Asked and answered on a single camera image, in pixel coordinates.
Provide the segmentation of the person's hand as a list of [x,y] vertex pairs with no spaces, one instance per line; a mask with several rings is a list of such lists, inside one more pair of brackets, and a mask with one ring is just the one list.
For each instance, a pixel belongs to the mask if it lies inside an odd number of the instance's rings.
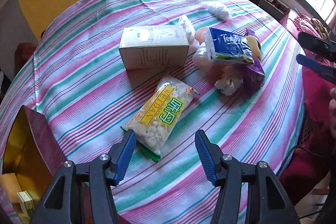
[[329,102],[329,111],[330,111],[330,131],[334,139],[336,139],[336,89],[332,88],[330,90],[331,100]]

